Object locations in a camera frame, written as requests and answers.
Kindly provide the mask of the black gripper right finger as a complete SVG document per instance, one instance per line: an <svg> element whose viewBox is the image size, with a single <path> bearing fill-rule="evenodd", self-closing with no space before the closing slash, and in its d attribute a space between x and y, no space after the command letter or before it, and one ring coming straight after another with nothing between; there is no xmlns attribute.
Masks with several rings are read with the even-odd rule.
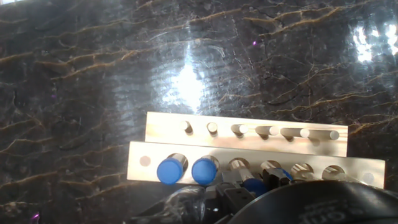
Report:
<svg viewBox="0 0 398 224"><path fill-rule="evenodd" d="M282 168L270 168L262 171L263 183L268 190L289 185L292 176Z"/></svg>

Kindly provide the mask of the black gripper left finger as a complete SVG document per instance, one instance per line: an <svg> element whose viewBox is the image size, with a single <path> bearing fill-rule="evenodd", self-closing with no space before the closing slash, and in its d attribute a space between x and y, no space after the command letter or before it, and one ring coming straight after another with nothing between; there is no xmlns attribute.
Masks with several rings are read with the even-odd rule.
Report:
<svg viewBox="0 0 398 224"><path fill-rule="evenodd" d="M231 217L252 202L257 194L257 179L243 180L238 172L223 172L220 181L205 189L204 217Z"/></svg>

